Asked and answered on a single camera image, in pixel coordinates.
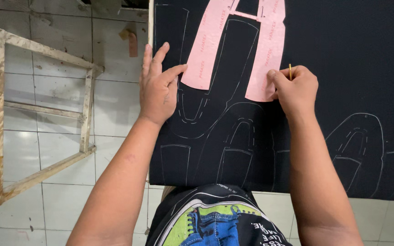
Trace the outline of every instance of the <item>forearm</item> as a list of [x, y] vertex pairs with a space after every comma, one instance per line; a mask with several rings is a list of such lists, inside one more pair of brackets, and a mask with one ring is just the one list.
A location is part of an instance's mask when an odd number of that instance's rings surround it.
[[160, 126], [139, 118], [98, 179], [68, 245], [109, 245], [133, 235]]
[[291, 198], [299, 233], [311, 228], [358, 230], [314, 114], [290, 120]]

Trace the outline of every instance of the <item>hand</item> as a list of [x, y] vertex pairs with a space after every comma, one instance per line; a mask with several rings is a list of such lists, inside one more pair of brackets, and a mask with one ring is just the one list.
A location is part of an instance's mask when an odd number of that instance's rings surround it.
[[271, 96], [279, 99], [289, 121], [303, 116], [314, 116], [314, 103], [319, 83], [317, 77], [304, 66], [292, 67], [293, 81], [289, 81], [289, 70], [267, 73], [268, 82], [275, 84], [277, 91]]
[[141, 111], [139, 118], [145, 118], [162, 126], [176, 109], [176, 94], [178, 75], [184, 72], [188, 65], [178, 65], [162, 73], [162, 61], [169, 50], [167, 42], [151, 59], [152, 48], [145, 45], [144, 61], [139, 76], [139, 102]]

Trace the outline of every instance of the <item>wrist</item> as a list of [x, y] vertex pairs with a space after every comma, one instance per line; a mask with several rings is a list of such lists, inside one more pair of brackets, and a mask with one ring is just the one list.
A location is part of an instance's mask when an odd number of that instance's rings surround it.
[[138, 119], [136, 119], [136, 122], [135, 122], [135, 125], [136, 124], [142, 124], [142, 125], [145, 125], [146, 127], [150, 127], [151, 129], [154, 129], [157, 131], [160, 131], [161, 127], [163, 125], [163, 123], [162, 124], [156, 123], [153, 120], [151, 120], [150, 118], [143, 116], [143, 115], [138, 116]]
[[307, 126], [317, 121], [314, 111], [310, 113], [296, 113], [287, 115], [287, 120], [290, 129]]

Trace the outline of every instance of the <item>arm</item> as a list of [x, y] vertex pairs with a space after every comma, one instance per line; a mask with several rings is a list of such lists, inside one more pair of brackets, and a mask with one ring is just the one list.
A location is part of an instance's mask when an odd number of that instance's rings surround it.
[[334, 169], [314, 113], [317, 77], [306, 67], [270, 70], [291, 131], [290, 192], [302, 245], [360, 245], [349, 199]]
[[141, 112], [121, 148], [96, 182], [68, 239], [68, 246], [131, 245], [145, 178], [162, 124], [176, 108], [178, 65], [162, 73], [165, 43], [151, 60], [146, 45], [139, 79]]

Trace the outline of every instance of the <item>tile floor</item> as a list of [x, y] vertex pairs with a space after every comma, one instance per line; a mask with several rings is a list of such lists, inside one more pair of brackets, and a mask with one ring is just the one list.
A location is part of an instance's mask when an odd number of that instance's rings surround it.
[[[62, 246], [96, 180], [138, 116], [136, 82], [148, 28], [134, 13], [114, 15], [77, 7], [76, 1], [35, 0], [31, 6], [51, 21], [47, 25], [25, 12], [31, 0], [13, 2], [0, 0], [0, 28], [106, 66], [94, 96], [90, 144], [97, 146], [96, 153], [0, 206], [0, 246]], [[128, 26], [137, 29], [138, 58], [129, 58], [128, 43], [118, 36]], [[84, 72], [7, 46], [5, 96], [80, 111]], [[11, 108], [4, 111], [5, 186], [78, 151], [78, 120]], [[151, 225], [162, 188], [146, 185], [134, 230], [135, 246], [145, 244], [144, 232]], [[290, 242], [300, 245], [290, 196], [255, 193], [255, 198]], [[394, 201], [351, 199], [351, 204], [365, 245], [394, 246]]]

